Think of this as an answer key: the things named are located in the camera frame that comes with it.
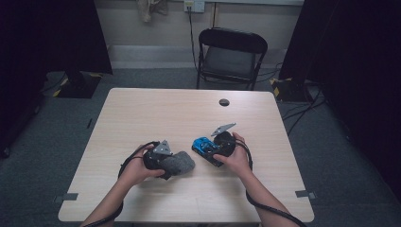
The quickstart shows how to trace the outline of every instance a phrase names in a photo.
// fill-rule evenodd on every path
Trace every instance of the wall socket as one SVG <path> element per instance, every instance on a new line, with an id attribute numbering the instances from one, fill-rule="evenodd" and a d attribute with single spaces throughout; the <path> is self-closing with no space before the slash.
<path id="1" fill-rule="evenodd" d="M 188 11 L 191 8 L 191 12 L 204 12 L 204 0 L 203 1 L 183 1 L 183 11 Z"/>

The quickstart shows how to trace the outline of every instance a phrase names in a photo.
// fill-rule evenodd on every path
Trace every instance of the hand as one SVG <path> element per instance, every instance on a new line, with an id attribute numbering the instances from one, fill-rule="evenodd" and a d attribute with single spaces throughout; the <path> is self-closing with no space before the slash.
<path id="1" fill-rule="evenodd" d="M 236 132 L 233 132 L 233 136 L 237 143 L 242 143 L 245 145 L 245 139 L 242 136 Z M 229 157 L 215 154 L 213 155 L 213 158 L 227 165 L 238 177 L 252 172 L 248 163 L 247 151 L 245 151 L 245 149 L 241 146 L 235 146 L 233 154 L 231 154 Z"/>
<path id="2" fill-rule="evenodd" d="M 149 148 L 153 148 L 153 145 L 144 147 L 133 156 L 133 159 L 127 164 L 118 181 L 131 188 L 134 185 L 141 183 L 148 177 L 158 177 L 165 174 L 165 171 L 162 169 L 147 169 L 145 167 L 143 157 L 145 151 Z"/>

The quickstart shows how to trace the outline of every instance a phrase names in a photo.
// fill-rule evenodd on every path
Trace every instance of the light wood surface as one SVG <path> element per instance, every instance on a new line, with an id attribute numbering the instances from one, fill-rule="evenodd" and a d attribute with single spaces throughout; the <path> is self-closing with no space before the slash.
<path id="1" fill-rule="evenodd" d="M 228 107 L 218 104 L 226 98 Z M 305 186 L 274 97 L 267 92 L 114 88 L 110 91 L 64 201 L 62 221 L 83 221 L 116 181 L 124 160 L 140 145 L 167 140 L 171 150 L 195 161 L 186 175 L 148 179 L 124 200 L 117 221 L 259 222 L 240 180 L 226 166 L 214 167 L 191 150 L 195 139 L 221 125 L 242 135 L 253 156 L 253 172 L 304 222 L 314 219 Z"/>

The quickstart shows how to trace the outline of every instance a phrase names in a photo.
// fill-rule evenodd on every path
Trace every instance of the person's right hand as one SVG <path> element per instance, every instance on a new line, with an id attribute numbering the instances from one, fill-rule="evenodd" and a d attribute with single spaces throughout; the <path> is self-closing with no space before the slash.
<path id="1" fill-rule="evenodd" d="M 237 143 L 245 145 L 245 139 L 242 136 L 236 132 L 233 132 L 233 136 Z M 236 145 L 234 152 L 229 157 L 215 154 L 213 158 L 227 165 L 238 177 L 252 172 L 248 163 L 247 151 L 241 146 Z"/>

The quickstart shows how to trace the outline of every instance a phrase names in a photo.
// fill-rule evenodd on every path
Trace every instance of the chair seat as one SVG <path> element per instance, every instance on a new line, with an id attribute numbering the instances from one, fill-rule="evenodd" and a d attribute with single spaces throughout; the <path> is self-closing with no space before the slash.
<path id="1" fill-rule="evenodd" d="M 253 53 L 210 46 L 205 56 L 203 73 L 252 79 L 254 63 Z"/>

